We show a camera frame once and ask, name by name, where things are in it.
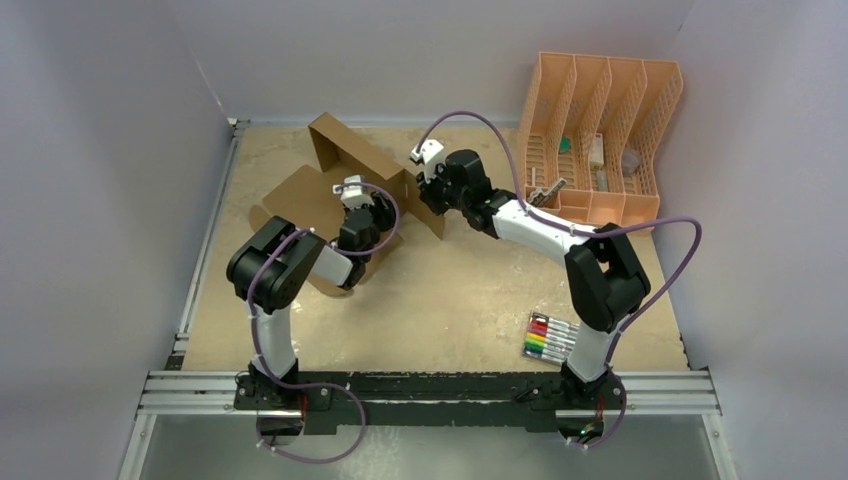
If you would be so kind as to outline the brown cardboard box sheet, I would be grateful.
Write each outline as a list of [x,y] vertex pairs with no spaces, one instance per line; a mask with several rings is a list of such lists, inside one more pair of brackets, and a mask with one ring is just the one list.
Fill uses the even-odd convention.
[[335,239],[345,212],[332,187],[353,175],[362,175],[396,199],[403,216],[417,218],[432,234],[444,237],[445,219],[430,212],[419,199],[415,175],[365,137],[334,116],[324,113],[307,127],[317,159],[315,167],[301,164],[282,183],[253,205],[247,218],[257,231],[279,216],[300,228],[313,227],[327,240]]

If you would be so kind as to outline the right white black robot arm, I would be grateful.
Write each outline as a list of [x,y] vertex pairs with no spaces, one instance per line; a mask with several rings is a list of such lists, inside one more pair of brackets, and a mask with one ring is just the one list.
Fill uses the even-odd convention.
[[612,224],[579,235],[575,225],[493,187],[474,150],[447,153],[428,141],[410,159],[422,169],[416,176],[419,198],[434,214],[457,210],[473,230],[528,247],[565,269],[580,324],[561,392],[573,406],[588,405],[600,394],[616,336],[651,291],[629,239],[611,236]]

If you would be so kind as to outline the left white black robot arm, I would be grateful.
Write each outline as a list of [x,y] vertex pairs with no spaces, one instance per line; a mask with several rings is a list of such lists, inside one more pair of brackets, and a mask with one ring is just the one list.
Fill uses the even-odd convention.
[[291,306],[309,277],[349,291],[365,276],[371,251],[381,237],[394,232],[396,201],[372,193],[344,208],[336,239],[299,228],[279,216],[269,218],[230,259],[226,278],[248,309],[255,354],[250,374],[264,377],[259,395],[272,408],[284,409],[297,399],[298,360],[291,344]]

